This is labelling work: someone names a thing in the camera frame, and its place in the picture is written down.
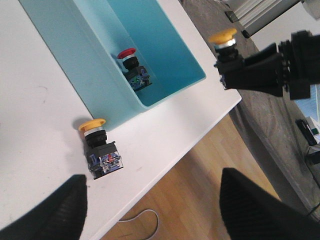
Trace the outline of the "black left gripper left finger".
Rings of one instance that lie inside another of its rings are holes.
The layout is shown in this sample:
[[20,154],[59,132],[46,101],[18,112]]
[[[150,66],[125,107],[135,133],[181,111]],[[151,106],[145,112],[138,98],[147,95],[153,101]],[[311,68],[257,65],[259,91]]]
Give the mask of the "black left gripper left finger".
[[2,240],[78,240],[87,216],[87,179],[75,174],[28,213],[0,230]]

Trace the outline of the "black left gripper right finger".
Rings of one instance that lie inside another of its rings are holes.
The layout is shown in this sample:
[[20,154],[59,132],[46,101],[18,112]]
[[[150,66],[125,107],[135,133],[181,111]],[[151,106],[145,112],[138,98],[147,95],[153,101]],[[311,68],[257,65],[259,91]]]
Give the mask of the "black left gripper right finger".
[[320,225],[235,168],[222,170],[219,208],[232,240],[318,240]]

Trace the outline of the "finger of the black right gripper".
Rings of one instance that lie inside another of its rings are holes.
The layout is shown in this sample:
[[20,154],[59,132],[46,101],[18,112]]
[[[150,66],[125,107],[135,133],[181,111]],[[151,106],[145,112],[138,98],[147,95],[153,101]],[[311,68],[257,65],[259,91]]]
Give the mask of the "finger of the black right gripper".
[[277,61],[262,61],[246,65],[240,61],[214,65],[226,90],[248,90],[262,92],[275,97],[283,96],[282,66]]
[[244,64],[246,66],[253,66],[257,64],[277,66],[281,63],[281,55],[277,50],[278,48],[276,43],[272,43],[263,50],[245,58]]

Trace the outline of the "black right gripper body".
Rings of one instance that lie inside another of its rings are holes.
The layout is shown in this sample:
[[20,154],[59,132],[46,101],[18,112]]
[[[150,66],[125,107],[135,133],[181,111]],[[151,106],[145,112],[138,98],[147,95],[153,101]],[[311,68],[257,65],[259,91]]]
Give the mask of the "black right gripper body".
[[284,89],[291,100],[311,97],[311,86],[320,83],[320,36],[302,30],[291,34],[291,40],[280,42],[284,66]]

